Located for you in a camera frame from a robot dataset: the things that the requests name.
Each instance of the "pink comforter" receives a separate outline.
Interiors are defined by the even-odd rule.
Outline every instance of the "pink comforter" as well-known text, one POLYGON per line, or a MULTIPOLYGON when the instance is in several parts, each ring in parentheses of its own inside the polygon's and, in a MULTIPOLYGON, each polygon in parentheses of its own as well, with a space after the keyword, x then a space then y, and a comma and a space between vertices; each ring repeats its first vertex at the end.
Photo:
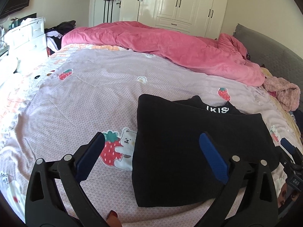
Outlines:
POLYGON ((261 86, 265 80, 259 65, 246 60, 243 44, 223 33, 215 41, 123 21, 76 28, 63 37, 62 47, 68 44, 112 45, 155 54, 195 72, 233 79, 248 86, 261 86))

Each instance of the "red fingernail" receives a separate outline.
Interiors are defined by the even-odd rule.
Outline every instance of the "red fingernail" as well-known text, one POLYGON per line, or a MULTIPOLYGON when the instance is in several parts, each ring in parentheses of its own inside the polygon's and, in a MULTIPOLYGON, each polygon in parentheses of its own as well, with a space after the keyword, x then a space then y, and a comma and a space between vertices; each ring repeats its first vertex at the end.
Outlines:
POLYGON ((116 218, 118 218, 118 214, 114 210, 111 210, 109 212, 109 214, 107 215, 105 220, 107 220, 109 218, 109 216, 115 216, 116 218))

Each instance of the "white wardrobe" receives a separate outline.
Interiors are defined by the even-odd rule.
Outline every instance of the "white wardrobe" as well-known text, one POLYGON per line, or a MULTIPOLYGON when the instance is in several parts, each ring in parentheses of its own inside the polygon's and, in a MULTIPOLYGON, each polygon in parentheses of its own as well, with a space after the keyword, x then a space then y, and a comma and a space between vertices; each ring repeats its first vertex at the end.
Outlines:
POLYGON ((120 21, 216 39, 227 0, 122 0, 120 21))

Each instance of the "finger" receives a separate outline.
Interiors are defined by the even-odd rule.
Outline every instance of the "finger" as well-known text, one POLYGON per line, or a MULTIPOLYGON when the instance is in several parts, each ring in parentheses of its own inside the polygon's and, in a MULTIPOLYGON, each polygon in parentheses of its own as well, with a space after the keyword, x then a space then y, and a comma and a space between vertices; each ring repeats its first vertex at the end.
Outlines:
POLYGON ((110 227, 122 227, 122 224, 118 219, 118 215, 115 211, 110 211, 106 222, 110 227))

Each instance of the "metal screw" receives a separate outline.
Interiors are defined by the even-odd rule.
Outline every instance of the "metal screw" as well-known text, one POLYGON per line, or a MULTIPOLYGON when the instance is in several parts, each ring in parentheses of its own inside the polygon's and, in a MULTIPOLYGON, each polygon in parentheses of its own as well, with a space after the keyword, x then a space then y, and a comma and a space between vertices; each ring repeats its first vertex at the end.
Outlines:
POLYGON ((70 154, 67 154, 67 155, 64 156, 65 161, 69 161, 71 159, 72 159, 72 155, 70 155, 70 154))
POLYGON ((43 159, 37 159, 37 161, 36 161, 36 163, 37 163, 37 165, 40 165, 41 163, 43 162, 43 159))
POLYGON ((261 160, 261 164, 264 166, 267 166, 267 161, 266 160, 261 160))
POLYGON ((237 155, 234 155, 234 156, 232 157, 232 160, 235 161, 235 162, 239 162, 239 161, 240 161, 240 157, 237 156, 237 155))

